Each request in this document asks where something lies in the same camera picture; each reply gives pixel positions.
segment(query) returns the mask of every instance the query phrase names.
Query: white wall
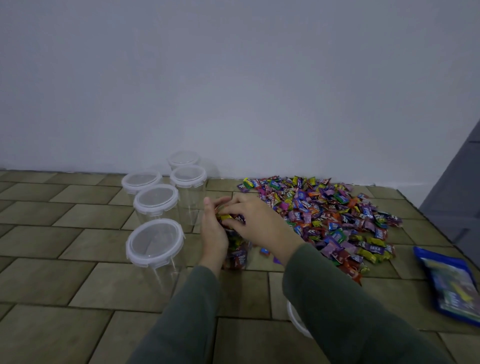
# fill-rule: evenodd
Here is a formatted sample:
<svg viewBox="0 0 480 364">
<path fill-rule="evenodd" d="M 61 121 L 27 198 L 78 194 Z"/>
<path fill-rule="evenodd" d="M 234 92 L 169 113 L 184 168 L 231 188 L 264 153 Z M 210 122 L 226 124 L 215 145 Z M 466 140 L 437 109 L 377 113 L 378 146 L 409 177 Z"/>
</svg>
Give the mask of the white wall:
<svg viewBox="0 0 480 364">
<path fill-rule="evenodd" d="M 128 172 L 187 148 L 223 177 L 333 176 L 419 205 L 480 117 L 479 12 L 3 0 L 0 167 Z"/>
</svg>

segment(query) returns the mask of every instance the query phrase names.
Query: long-sleeved shirt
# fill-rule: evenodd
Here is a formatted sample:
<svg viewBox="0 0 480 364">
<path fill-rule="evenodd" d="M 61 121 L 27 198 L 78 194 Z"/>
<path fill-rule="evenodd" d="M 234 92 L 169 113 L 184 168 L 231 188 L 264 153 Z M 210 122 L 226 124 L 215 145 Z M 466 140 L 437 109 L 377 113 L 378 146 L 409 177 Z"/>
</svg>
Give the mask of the long-sleeved shirt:
<svg viewBox="0 0 480 364">
<path fill-rule="evenodd" d="M 452 363 L 310 244 L 285 267 L 283 293 L 331 363 Z M 194 268 L 128 362 L 204 363 L 219 301 L 212 271 Z"/>
</svg>

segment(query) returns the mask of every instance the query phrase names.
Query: forearm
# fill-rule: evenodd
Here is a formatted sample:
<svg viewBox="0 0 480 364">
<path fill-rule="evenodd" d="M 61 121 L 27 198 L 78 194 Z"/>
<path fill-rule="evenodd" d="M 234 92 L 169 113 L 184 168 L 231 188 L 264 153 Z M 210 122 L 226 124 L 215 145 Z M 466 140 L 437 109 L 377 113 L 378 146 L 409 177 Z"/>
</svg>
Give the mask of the forearm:
<svg viewBox="0 0 480 364">
<path fill-rule="evenodd" d="M 332 363 L 449 363 L 309 244 L 290 258 L 283 292 Z"/>
<path fill-rule="evenodd" d="M 206 267 L 195 267 L 128 363 L 203 363 L 219 300 L 215 275 Z"/>
</svg>

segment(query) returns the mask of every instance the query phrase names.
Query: hand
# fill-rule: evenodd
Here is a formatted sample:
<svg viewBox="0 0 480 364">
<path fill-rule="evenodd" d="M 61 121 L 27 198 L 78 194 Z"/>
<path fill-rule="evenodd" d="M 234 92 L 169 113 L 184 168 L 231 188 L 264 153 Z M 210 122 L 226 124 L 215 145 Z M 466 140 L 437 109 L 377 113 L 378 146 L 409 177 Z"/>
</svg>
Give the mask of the hand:
<svg viewBox="0 0 480 364">
<path fill-rule="evenodd" d="M 237 194 L 220 209 L 221 215 L 241 214 L 245 224 L 228 218 L 222 224 L 243 238 L 271 251 L 283 265 L 304 243 L 302 238 L 265 202 L 252 194 Z"/>
<path fill-rule="evenodd" d="M 204 216 L 200 226 L 203 254 L 199 265 L 209 268 L 217 277 L 227 256 L 228 238 L 224 228 L 215 217 L 215 209 L 229 200 L 230 197 L 228 196 L 221 197 L 213 202 L 209 197 L 204 199 Z"/>
</svg>

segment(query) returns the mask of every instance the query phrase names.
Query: white lid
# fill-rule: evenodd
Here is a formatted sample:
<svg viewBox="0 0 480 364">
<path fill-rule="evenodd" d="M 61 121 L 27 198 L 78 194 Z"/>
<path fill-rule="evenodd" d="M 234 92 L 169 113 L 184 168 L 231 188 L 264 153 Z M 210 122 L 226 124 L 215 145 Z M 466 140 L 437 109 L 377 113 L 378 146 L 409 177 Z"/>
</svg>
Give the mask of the white lid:
<svg viewBox="0 0 480 364">
<path fill-rule="evenodd" d="M 141 170 L 127 174 L 121 180 L 121 185 L 128 194 L 136 194 L 145 187 L 153 186 L 162 181 L 162 175 L 156 170 Z"/>
<path fill-rule="evenodd" d="M 287 312 L 288 316 L 290 318 L 290 321 L 292 322 L 293 326 L 297 328 L 298 331 L 300 331 L 303 335 L 305 335 L 308 338 L 313 339 L 311 333 L 307 328 L 305 327 L 303 321 L 301 320 L 297 310 L 293 305 L 290 303 L 290 301 L 287 302 Z"/>
<path fill-rule="evenodd" d="M 167 158 L 168 164 L 174 167 L 187 166 L 189 164 L 196 164 L 200 160 L 197 152 L 182 150 L 173 153 Z"/>
<path fill-rule="evenodd" d="M 174 169 L 170 175 L 170 182 L 181 188 L 201 186 L 207 179 L 207 172 L 203 167 L 190 165 Z"/>
<path fill-rule="evenodd" d="M 136 266 L 158 268 L 168 264 L 183 246 L 179 223 L 159 218 L 136 228 L 127 240 L 127 258 Z"/>
<path fill-rule="evenodd" d="M 137 193 L 133 207 L 141 214 L 158 216 L 175 207 L 178 199 L 179 191 L 171 184 L 156 184 Z"/>
</svg>

